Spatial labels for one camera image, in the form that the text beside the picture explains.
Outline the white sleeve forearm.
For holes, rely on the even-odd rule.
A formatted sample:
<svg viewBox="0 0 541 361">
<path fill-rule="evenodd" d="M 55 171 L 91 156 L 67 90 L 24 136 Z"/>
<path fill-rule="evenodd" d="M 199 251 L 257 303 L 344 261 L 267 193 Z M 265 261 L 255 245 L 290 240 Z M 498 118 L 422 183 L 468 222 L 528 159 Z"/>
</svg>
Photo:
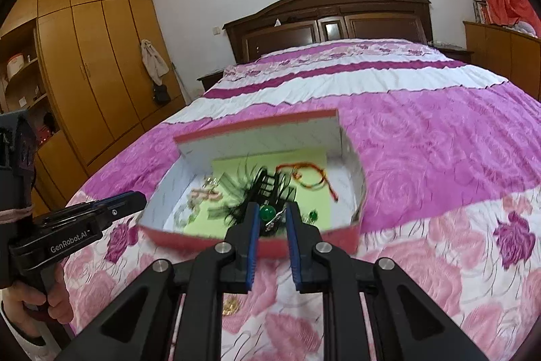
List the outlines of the white sleeve forearm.
<svg viewBox="0 0 541 361">
<path fill-rule="evenodd" d="M 28 335 L 23 332 L 18 325 L 9 320 L 5 312 L 5 302 L 1 302 L 1 316 L 3 317 L 8 330 L 13 335 L 15 341 L 29 360 L 54 360 L 56 355 L 51 351 L 48 344 L 40 334 Z"/>
</svg>

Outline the person's left hand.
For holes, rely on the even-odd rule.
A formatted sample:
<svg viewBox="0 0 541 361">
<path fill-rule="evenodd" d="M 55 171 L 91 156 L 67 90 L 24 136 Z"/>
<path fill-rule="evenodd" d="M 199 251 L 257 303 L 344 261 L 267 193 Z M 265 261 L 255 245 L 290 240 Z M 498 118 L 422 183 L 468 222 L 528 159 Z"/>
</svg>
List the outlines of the person's left hand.
<svg viewBox="0 0 541 361">
<path fill-rule="evenodd" d="M 2 290 L 2 306 L 5 318 L 14 328 L 27 339 L 40 336 L 30 315 L 24 310 L 24 305 L 41 306 L 49 304 L 49 316 L 61 324 L 68 324 L 73 319 L 70 295 L 65 285 L 64 271 L 61 264 L 55 266 L 54 284 L 45 295 L 42 292 L 17 282 Z"/>
</svg>

